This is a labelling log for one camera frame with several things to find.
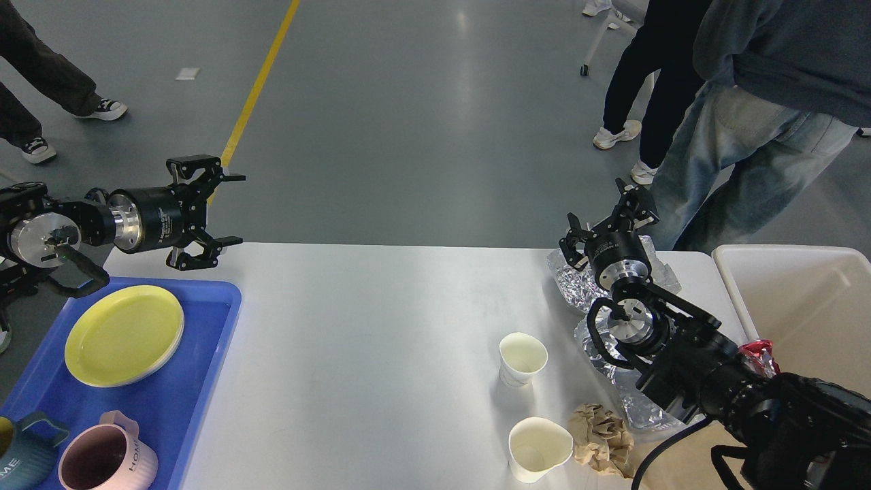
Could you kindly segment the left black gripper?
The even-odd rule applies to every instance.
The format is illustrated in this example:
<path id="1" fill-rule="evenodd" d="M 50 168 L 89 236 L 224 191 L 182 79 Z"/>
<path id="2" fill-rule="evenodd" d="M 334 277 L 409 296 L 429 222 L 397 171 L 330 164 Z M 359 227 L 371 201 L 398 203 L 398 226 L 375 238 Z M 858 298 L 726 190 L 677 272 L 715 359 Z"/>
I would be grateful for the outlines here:
<path id="1" fill-rule="evenodd" d="M 205 198 L 217 186 L 245 181 L 242 174 L 225 174 L 221 159 L 211 155 L 175 157 L 166 161 L 172 183 L 164 187 L 118 189 L 107 205 L 115 222 L 113 244 L 128 254 L 171 248 L 166 266 L 180 271 L 212 269 L 218 257 L 242 237 L 214 238 L 205 232 Z M 202 252 L 191 255 L 186 247 L 197 243 Z"/>

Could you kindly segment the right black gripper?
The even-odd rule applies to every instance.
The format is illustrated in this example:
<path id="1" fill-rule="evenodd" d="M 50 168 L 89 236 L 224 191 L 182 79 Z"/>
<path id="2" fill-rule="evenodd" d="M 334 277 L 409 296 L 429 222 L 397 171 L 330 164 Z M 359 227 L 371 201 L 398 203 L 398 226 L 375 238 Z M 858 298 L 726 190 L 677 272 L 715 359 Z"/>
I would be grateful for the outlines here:
<path id="1" fill-rule="evenodd" d="M 615 180 L 620 198 L 608 218 L 608 231 L 594 237 L 578 217 L 567 214 L 568 229 L 559 247 L 564 261 L 582 271 L 590 263 L 597 286 L 611 287 L 629 277 L 651 279 L 651 264 L 637 232 L 641 227 L 659 223 L 659 211 L 651 192 L 643 186 Z"/>

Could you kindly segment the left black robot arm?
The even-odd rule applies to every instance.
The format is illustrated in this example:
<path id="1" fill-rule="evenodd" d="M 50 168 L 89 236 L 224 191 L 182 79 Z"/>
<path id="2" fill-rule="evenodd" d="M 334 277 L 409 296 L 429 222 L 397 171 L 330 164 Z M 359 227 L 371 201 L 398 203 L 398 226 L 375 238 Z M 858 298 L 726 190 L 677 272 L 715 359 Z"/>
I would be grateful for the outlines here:
<path id="1" fill-rule="evenodd" d="M 127 254 L 167 248 L 172 269 L 216 267 L 220 254 L 242 238 L 209 235 L 208 199 L 221 183 L 245 176 L 227 174 L 220 158 L 204 154 L 168 159 L 166 167 L 167 186 L 94 187 L 78 201 L 50 197 L 40 181 L 3 187 L 2 308 L 40 283 L 68 298 L 105 287 L 109 274 L 79 251 L 84 244 L 111 244 Z"/>

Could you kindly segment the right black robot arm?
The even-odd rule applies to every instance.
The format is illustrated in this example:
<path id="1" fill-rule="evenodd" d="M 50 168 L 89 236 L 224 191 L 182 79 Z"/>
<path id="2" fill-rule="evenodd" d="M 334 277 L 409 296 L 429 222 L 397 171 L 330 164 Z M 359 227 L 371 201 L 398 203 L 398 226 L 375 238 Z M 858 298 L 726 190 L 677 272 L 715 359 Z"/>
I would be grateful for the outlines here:
<path id="1" fill-rule="evenodd" d="M 653 281 L 638 230 L 659 220 L 653 196 L 622 179 L 612 214 L 585 229 L 575 214 L 558 244 L 570 267 L 590 269 L 606 292 L 592 301 L 586 328 L 610 365 L 637 370 L 636 387 L 684 423 L 645 457 L 632 488 L 652 462 L 718 421 L 738 446 L 718 444 L 710 459 L 728 489 L 740 489 L 727 458 L 742 459 L 754 489 L 867 489 L 870 483 L 869 400 L 833 382 L 793 373 L 764 376 L 721 322 Z"/>

